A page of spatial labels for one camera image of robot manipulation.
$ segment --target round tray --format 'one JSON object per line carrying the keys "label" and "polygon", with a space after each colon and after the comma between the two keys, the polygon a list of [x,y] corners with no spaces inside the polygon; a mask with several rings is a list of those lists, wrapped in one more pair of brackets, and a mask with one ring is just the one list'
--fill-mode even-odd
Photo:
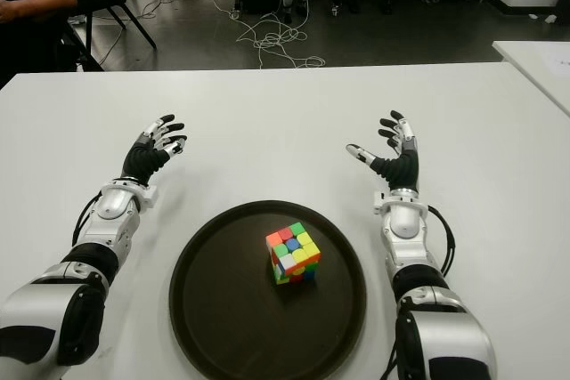
{"label": "round tray", "polygon": [[[314,280],[276,285],[265,236],[301,222],[322,252]],[[186,245],[170,283],[170,317],[188,360],[215,380],[318,380],[353,350],[366,311],[354,250],[303,206],[237,206]]]}

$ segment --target white table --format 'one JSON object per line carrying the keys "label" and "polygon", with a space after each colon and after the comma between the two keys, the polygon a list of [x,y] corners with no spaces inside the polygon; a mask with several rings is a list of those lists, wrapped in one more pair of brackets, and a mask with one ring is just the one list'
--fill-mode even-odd
{"label": "white table", "polygon": [[570,117],[570,42],[493,42],[506,61]]}
{"label": "white table", "polygon": [[[372,194],[387,186],[345,145],[391,156],[377,135],[391,109],[419,137],[420,196],[457,239],[449,284],[490,334],[500,379],[563,376],[570,121],[508,63],[16,77],[0,92],[0,301],[68,253],[84,203],[147,123],[174,112],[187,150],[153,178],[161,198],[113,284],[101,346],[65,379],[202,378],[171,332],[174,265],[213,216],[268,198],[315,209],[352,242],[368,308],[333,377],[378,379],[395,302]],[[443,228],[428,226],[441,262]]]}

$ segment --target floor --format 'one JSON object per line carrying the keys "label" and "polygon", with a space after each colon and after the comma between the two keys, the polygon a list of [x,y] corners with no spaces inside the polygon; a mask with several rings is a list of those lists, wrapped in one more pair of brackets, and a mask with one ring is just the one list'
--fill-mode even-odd
{"label": "floor", "polygon": [[[138,14],[152,1],[128,4]],[[386,16],[377,1],[362,0],[361,13],[344,8],[333,17],[330,0],[311,0],[309,20],[301,28],[307,39],[286,44],[288,54],[316,55],[327,67],[500,61],[491,47],[494,40],[570,40],[569,27],[546,24],[544,17],[506,16],[487,3],[397,0],[395,13]],[[114,20],[96,19],[94,57],[100,61],[118,40],[103,63],[105,70],[258,69],[257,49],[250,42],[235,42],[246,27],[218,11],[215,2],[222,9],[233,7],[233,0],[176,0],[161,4],[154,18],[141,20],[159,47],[156,52],[132,23],[118,40],[120,27]],[[253,25],[259,17],[242,19]],[[294,16],[293,26],[302,20]],[[260,26],[258,37],[277,28]],[[78,32],[84,35],[81,26]],[[262,61],[263,68],[293,67],[290,60],[267,53]]]}

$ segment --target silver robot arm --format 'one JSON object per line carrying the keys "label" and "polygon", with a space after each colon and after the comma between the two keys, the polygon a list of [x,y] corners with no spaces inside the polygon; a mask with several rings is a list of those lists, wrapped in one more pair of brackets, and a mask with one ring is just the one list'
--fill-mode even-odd
{"label": "silver robot arm", "polygon": [[[397,363],[401,380],[494,380],[497,367],[491,341],[444,279],[454,254],[451,230],[433,207],[418,199],[415,135],[400,113],[392,111],[391,116],[395,121],[380,120],[388,129],[380,129],[379,134],[388,138],[397,159],[379,158],[354,144],[346,146],[390,187],[390,196],[377,193],[374,203],[375,214],[382,216],[387,274],[397,303],[395,348],[387,373]],[[426,246],[428,212],[442,220],[452,240],[441,270]]]}
{"label": "silver robot arm", "polygon": [[0,380],[59,380],[96,351],[109,287],[128,256],[139,214],[158,196],[148,181],[183,152],[186,136],[167,135],[183,129],[169,124],[174,118],[158,119],[139,136],[121,177],[106,183],[80,215],[68,255],[0,306]]}

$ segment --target colorful cube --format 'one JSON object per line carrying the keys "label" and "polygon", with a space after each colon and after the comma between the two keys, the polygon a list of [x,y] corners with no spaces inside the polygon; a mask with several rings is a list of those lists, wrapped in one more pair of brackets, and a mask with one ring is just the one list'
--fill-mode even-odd
{"label": "colorful cube", "polygon": [[321,251],[300,222],[272,233],[265,243],[277,285],[314,278]]}

